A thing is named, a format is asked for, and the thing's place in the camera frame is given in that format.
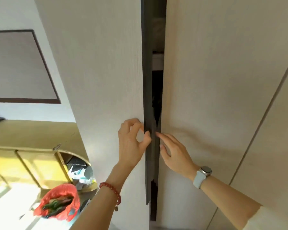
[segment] watch face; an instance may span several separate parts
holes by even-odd
[[[206,172],[208,174],[212,173],[212,170],[208,166],[202,166],[201,170],[203,170],[204,172]]]

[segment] bracelet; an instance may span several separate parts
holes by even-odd
[[[109,183],[106,183],[106,182],[102,182],[100,183],[99,185],[99,189],[102,187],[102,186],[106,186],[106,187],[109,187],[117,196],[117,202],[116,202],[116,206],[115,206],[115,211],[118,211],[119,210],[119,207],[118,205],[121,204],[121,196],[119,195],[119,192],[114,188],[114,186],[110,185]]]

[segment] plastic bag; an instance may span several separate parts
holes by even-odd
[[[74,199],[70,205],[66,207],[64,211],[54,216],[58,220],[71,221],[80,208],[80,198],[76,187],[73,184],[61,184],[51,189],[40,201],[40,205],[34,210],[35,216],[44,216],[48,214],[48,210],[43,210],[43,206],[49,203],[51,199],[55,199],[61,196],[73,196]]]

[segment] white watch band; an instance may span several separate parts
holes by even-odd
[[[206,178],[207,178],[206,175],[205,175],[203,172],[201,172],[200,170],[198,170],[198,171],[196,172],[196,176],[195,176],[195,178],[194,178],[193,185],[194,185],[196,188],[200,189],[201,183],[202,183]]]

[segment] white sleeve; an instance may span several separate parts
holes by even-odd
[[[243,230],[288,230],[288,218],[261,207],[257,213],[248,220]]]

